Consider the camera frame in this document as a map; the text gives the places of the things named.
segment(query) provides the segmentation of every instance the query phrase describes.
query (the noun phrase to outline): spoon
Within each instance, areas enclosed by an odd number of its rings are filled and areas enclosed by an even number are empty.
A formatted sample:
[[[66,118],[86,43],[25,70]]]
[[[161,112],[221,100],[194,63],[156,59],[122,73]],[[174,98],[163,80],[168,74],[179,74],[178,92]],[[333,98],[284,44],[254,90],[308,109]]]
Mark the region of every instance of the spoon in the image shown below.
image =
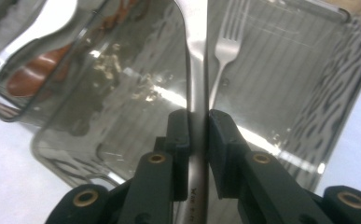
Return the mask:
[[[105,32],[114,28],[117,24],[124,21],[125,17],[137,0],[130,0],[128,5],[124,6],[124,0],[119,3],[118,10],[112,16],[106,17],[99,28],[99,32]],[[72,44],[68,44],[60,49],[55,49],[43,53],[27,64],[18,69],[7,82],[7,91],[14,97],[33,96],[42,86],[46,78],[53,72],[56,65],[62,60]],[[64,80],[67,74],[67,66],[59,72],[54,81]]]
[[[0,51],[0,75],[11,56],[30,42],[64,27],[75,15],[77,0],[47,0],[33,24]]]

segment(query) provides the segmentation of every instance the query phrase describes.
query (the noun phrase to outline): metal utensil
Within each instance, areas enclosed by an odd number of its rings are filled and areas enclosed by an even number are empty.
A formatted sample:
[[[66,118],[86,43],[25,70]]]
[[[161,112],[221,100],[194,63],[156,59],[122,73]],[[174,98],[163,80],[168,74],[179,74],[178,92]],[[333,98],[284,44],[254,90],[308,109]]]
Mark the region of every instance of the metal utensil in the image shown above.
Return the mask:
[[[176,223],[206,223],[208,166],[207,0],[174,0],[186,28],[187,118],[191,145],[188,199],[182,202]]]
[[[34,23],[0,52],[0,73],[18,50],[63,28],[75,15],[76,7],[77,0],[47,0]]]
[[[215,83],[210,91],[209,108],[215,106],[215,97],[217,96],[218,85],[224,68],[238,57],[248,10],[249,0],[229,1],[224,20],[221,23],[217,43],[215,44],[215,57],[218,59],[219,66]]]

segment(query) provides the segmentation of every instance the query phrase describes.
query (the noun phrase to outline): white surface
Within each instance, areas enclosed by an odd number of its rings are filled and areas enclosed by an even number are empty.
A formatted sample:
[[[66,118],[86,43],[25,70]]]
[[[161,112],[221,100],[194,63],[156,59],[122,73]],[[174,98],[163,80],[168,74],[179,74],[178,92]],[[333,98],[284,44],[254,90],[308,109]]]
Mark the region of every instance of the white surface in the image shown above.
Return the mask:
[[[44,223],[70,190],[33,158],[31,140],[20,124],[0,120],[0,223]],[[332,185],[361,189],[361,94],[317,192]]]

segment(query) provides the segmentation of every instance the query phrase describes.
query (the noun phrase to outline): clear tray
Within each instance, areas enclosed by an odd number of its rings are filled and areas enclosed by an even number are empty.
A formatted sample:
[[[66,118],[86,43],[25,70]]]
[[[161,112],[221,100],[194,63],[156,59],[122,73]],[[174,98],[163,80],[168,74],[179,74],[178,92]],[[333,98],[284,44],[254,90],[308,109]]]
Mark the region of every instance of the clear tray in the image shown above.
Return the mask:
[[[45,2],[43,0],[20,1],[1,8],[1,14],[4,14],[4,17],[0,19],[0,51],[32,24]],[[72,70],[67,62],[74,54],[93,45],[88,41],[90,35],[96,34],[91,34],[88,30],[96,26],[94,18],[103,16],[99,15],[102,13],[99,9],[102,3],[103,0],[78,0],[74,17],[62,29],[30,42],[9,58],[0,76],[0,119],[22,121],[37,126],[42,126],[47,122],[56,106],[65,98],[65,90],[76,85],[76,77],[67,76],[63,71]],[[11,92],[10,83],[20,87],[16,89],[16,92],[25,89],[24,86],[34,85],[27,78],[13,78],[20,70],[31,68],[27,66],[29,62],[35,61],[37,57],[43,59],[42,61],[47,61],[48,58],[44,57],[48,52],[63,47],[66,49],[62,57],[59,57],[58,62],[46,72],[46,77],[39,82],[40,88],[37,87],[35,91],[21,93],[21,95]]]
[[[216,108],[232,115],[254,150],[276,155],[303,188],[314,189],[361,88],[361,1],[250,1],[241,53],[224,71]],[[209,1],[210,84],[226,3]],[[99,178],[121,184],[165,135],[169,113],[186,104],[180,12],[171,0],[140,1],[69,63],[76,85],[33,152],[73,187]],[[228,209],[210,213],[209,223],[236,222],[236,205],[214,190],[211,183],[210,209]]]

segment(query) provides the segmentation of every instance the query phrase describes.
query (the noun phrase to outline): fork handle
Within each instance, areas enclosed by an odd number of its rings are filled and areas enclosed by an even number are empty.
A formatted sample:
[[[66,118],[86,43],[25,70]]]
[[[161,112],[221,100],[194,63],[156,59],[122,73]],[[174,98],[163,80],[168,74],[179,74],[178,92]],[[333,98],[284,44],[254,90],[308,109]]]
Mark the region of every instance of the fork handle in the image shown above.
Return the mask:
[[[215,98],[217,96],[218,85],[220,84],[221,76],[223,75],[223,70],[226,67],[226,63],[220,63],[218,66],[217,76],[215,77],[215,83],[213,84],[212,90],[210,91],[209,96],[209,109],[215,107]]]

